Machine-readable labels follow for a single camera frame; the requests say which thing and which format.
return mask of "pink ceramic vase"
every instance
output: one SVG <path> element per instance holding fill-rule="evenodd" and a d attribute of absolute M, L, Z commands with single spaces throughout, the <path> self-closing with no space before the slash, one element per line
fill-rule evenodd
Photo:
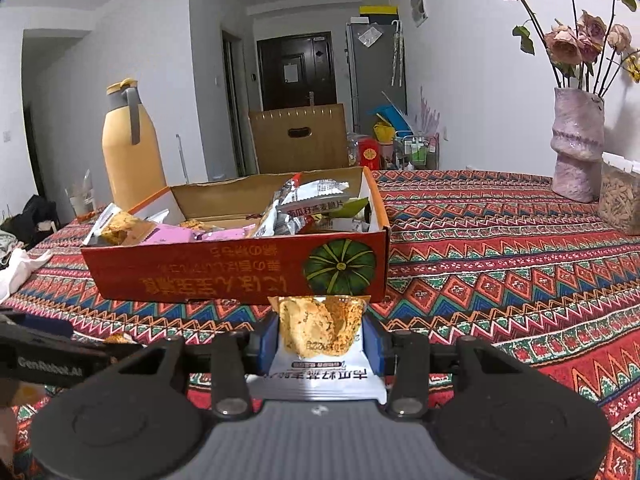
<path fill-rule="evenodd" d="M 575 88 L 556 88 L 551 147 L 558 152 L 552 189 L 576 202 L 593 200 L 591 171 L 604 149 L 604 101 Z"/>

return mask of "wall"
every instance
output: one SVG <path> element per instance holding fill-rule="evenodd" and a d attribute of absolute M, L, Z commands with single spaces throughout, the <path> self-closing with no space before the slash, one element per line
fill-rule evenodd
<path fill-rule="evenodd" d="M 443 169 L 552 175 L 556 154 L 549 147 L 556 80 L 538 38 L 536 57 L 519 50 L 511 30 L 528 18 L 518 1 L 425 0 L 429 19 L 416 28 L 410 0 L 398 4 L 404 20 L 408 107 L 420 111 L 420 87 L 442 113 L 449 142 L 442 143 Z M 576 0 L 610 20 L 612 0 Z M 574 21 L 571 0 L 528 0 L 545 32 L 554 18 Z M 616 21 L 640 45 L 640 14 L 618 5 Z M 606 96 L 607 149 L 640 158 L 640 87 L 619 77 Z"/>
<path fill-rule="evenodd" d="M 196 110 L 189 0 L 113 0 L 95 13 L 95 30 L 36 77 L 33 126 L 47 196 L 71 218 L 65 188 L 91 169 L 99 203 L 111 201 L 102 155 L 106 87 L 131 76 L 158 133 L 170 185 L 207 179 Z"/>
<path fill-rule="evenodd" d="M 246 108 L 260 110 L 259 86 L 251 80 L 251 74 L 257 73 L 252 20 L 239 0 L 189 2 L 193 77 L 207 175 L 209 180 L 234 178 L 237 171 L 226 101 L 222 30 L 242 41 L 244 74 L 237 81 L 236 90 L 241 94 L 241 104 L 245 105 L 241 113 L 242 141 L 248 152 L 247 159 L 252 162 L 255 156 Z"/>
<path fill-rule="evenodd" d="M 348 130 L 352 128 L 351 86 L 349 66 L 345 50 L 347 49 L 346 26 L 351 16 L 359 16 L 358 4 L 323 6 L 302 11 L 279 11 L 256 16 L 254 36 L 256 41 L 312 34 L 313 32 L 331 32 L 334 47 L 335 89 L 338 102 L 344 104 Z"/>
<path fill-rule="evenodd" d="M 0 8 L 0 132 L 10 136 L 0 140 L 0 210 L 8 206 L 12 214 L 36 192 L 24 134 L 21 65 L 24 31 L 41 28 L 92 30 L 94 17 L 82 10 Z"/>

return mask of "refrigerator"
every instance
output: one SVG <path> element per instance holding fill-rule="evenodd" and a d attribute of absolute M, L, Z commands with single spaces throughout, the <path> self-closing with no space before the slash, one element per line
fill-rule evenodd
<path fill-rule="evenodd" d="M 371 46 L 365 46 L 359 37 L 375 27 L 382 36 Z M 402 76 L 399 85 L 399 68 L 396 68 L 396 84 L 391 86 L 394 65 L 395 25 L 371 23 L 347 24 L 347 63 L 351 80 L 351 105 L 353 108 L 353 131 L 373 136 L 373 126 L 378 121 L 370 112 L 389 101 L 382 95 L 385 92 L 393 104 L 406 113 L 406 79 Z"/>

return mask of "green pumpkin illustration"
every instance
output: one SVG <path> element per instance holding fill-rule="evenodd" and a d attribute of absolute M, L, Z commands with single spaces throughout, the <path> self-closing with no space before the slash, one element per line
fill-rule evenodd
<path fill-rule="evenodd" d="M 316 247 L 304 266 L 314 294 L 357 296 L 371 284 L 376 255 L 371 247 L 342 238 Z"/>

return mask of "bouquet of flowers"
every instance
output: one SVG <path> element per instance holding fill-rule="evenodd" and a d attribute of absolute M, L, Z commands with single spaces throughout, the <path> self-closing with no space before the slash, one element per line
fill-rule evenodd
<path fill-rule="evenodd" d="M 636 0 L 613 0 L 609 27 L 600 17 L 592 16 L 586 10 L 578 17 L 575 0 L 571 0 L 573 23 L 565 25 L 556 20 L 551 32 L 546 34 L 527 1 L 520 2 L 529 19 L 523 25 L 515 27 L 513 35 L 520 38 L 520 49 L 523 52 L 535 55 L 531 32 L 527 28 L 527 24 L 532 23 L 545 47 L 558 88 L 579 88 L 602 98 L 620 69 L 629 72 L 633 80 L 640 83 L 640 58 L 637 56 L 640 50 L 632 49 L 629 29 L 625 25 L 614 23 L 616 4 L 621 2 L 632 12 L 636 12 Z M 610 57 L 607 57 L 607 45 L 610 47 Z M 601 79 L 606 61 L 607 69 Z M 617 68 L 611 75 L 614 64 Z"/>

